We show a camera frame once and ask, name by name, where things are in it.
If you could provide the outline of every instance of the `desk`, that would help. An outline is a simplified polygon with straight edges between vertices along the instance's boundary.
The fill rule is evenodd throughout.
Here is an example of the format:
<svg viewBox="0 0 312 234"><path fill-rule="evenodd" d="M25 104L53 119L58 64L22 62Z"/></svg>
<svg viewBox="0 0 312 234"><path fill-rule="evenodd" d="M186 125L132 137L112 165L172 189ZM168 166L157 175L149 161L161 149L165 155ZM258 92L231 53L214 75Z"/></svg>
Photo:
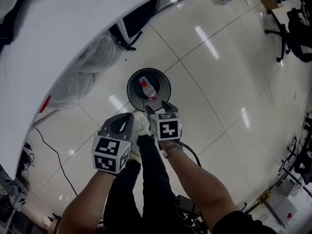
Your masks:
<svg viewBox="0 0 312 234"><path fill-rule="evenodd" d="M0 54L0 164L14 179L25 138L62 74L103 32L149 0L26 0Z"/></svg>

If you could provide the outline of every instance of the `white plastic bag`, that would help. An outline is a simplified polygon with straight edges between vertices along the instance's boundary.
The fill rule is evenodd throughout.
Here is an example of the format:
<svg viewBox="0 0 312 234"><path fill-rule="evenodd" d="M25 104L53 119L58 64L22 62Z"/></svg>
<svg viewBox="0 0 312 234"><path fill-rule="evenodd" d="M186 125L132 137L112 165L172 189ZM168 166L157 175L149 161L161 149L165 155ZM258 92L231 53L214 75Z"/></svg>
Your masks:
<svg viewBox="0 0 312 234"><path fill-rule="evenodd" d="M92 90L93 84L93 74L76 73L71 68L56 83L48 108L64 109L76 105L78 100Z"/></svg>
<svg viewBox="0 0 312 234"><path fill-rule="evenodd" d="M109 31L101 35L74 62L73 68L78 73L98 73L114 64L116 45Z"/></svg>

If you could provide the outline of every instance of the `wristwatch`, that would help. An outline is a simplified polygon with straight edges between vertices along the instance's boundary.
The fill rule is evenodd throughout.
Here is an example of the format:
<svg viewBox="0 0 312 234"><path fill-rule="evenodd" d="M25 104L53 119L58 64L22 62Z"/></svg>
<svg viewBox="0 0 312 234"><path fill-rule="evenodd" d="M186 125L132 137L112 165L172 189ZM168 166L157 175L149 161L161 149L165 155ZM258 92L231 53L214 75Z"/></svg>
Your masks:
<svg viewBox="0 0 312 234"><path fill-rule="evenodd" d="M163 151L163 155L165 158L168 158L168 156L175 152L176 150L183 150L183 147L179 144L173 144L171 146L168 146L164 151Z"/></svg>

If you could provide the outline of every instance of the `tile floor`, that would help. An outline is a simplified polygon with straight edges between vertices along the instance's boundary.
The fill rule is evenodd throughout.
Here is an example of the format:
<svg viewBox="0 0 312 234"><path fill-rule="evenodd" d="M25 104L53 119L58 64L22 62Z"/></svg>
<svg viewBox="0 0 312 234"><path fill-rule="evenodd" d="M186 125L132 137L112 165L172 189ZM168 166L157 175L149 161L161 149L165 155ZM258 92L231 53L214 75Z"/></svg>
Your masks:
<svg viewBox="0 0 312 234"><path fill-rule="evenodd" d="M182 119L182 141L226 185L235 203L252 203L274 181L285 147L301 131L311 65L292 53L283 63L275 61L280 39L264 34L276 26L260 0L251 0L250 9L238 0L225 6L217 1L183 0L154 16L142 29L135 52L121 51L79 105L39 126L59 151L78 193L96 172L92 136L107 118L133 110L126 84L132 73L147 67L168 76L170 102ZM276 12L284 20L284 12L297 6L292 2ZM27 141L34 148L35 167L29 169L30 202L24 212L49 223L47 216L61 215L75 195L38 132L30 132ZM174 193L185 194L164 162ZM134 189L140 212L142 189L140 173Z"/></svg>

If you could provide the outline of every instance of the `person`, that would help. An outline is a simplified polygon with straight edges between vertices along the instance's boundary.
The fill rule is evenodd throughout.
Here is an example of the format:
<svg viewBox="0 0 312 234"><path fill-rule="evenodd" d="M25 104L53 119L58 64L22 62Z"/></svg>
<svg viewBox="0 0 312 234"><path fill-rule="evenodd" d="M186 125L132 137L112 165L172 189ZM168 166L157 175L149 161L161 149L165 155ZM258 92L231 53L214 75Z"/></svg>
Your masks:
<svg viewBox="0 0 312 234"><path fill-rule="evenodd" d="M83 191L63 213L59 234L92 234L103 215L107 233L188 233L180 225L174 208L175 195L169 177L142 112L133 113L132 155L115 177L97 171ZM276 233L253 221L233 203L225 186L195 164L174 141L161 141L163 150L190 199L201 210L209 230L220 233ZM136 208L133 188L143 166L143 217Z"/></svg>

